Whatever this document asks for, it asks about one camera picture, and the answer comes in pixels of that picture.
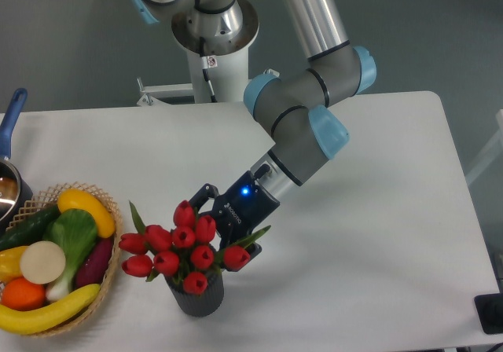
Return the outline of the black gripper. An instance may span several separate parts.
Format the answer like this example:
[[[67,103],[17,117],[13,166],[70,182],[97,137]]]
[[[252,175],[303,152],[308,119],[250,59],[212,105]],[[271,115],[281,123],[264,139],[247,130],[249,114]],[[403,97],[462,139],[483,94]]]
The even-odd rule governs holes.
[[[266,173],[267,170],[248,170],[223,194],[218,193],[216,186],[204,184],[189,199],[195,215],[215,217],[221,247],[251,235],[253,229],[279,207],[280,202],[259,182]],[[214,201],[212,209],[202,212],[202,206],[209,200]],[[258,244],[228,247],[223,253],[223,266],[226,270],[241,270],[261,251]]]

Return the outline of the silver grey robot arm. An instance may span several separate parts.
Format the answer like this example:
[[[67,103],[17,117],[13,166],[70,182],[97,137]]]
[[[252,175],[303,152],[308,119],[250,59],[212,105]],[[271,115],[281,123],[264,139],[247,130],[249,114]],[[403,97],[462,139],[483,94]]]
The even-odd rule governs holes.
[[[191,97],[197,103],[242,101],[274,146],[227,191],[210,184],[178,206],[173,240],[220,238],[226,268],[240,269],[260,251],[256,227],[291,189],[302,186],[348,141],[330,107],[376,79],[369,51],[352,46],[334,0],[285,0],[308,68],[283,80],[272,70],[250,79],[248,49],[259,21],[247,0],[132,0],[149,24],[171,22],[184,49],[187,84],[142,86],[141,102]]]

